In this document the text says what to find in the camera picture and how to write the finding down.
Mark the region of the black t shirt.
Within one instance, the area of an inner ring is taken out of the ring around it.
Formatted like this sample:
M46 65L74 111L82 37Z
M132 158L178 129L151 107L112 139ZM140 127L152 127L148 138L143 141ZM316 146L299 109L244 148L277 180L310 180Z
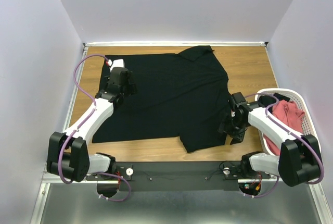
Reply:
M137 93L94 134L94 143L179 137L187 152L224 145L228 75L212 47L177 54L123 55Z

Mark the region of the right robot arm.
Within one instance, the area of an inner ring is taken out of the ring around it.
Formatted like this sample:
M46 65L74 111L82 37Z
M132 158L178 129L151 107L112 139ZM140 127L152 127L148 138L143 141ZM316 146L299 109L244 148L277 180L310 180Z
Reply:
M239 165L240 174L251 178L257 172L280 177L290 187L307 183L317 184L324 178L324 166L318 139L312 134L302 134L273 116L272 108L279 99L270 95L272 103L267 106L259 101L248 102L242 93L232 94L228 103L231 112L226 113L219 131L240 143L248 127L255 127L279 148L279 155L252 152L243 155Z

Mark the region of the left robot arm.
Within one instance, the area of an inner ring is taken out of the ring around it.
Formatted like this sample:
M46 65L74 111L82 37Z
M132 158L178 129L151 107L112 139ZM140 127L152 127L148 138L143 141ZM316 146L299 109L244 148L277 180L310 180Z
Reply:
M54 132L49 139L48 173L58 175L64 183L81 182L87 175L98 173L109 180L115 175L114 158L110 155L89 155L87 143L123 103L124 98L136 94L132 72L121 59L110 67L107 85L93 99L88 110L63 133Z

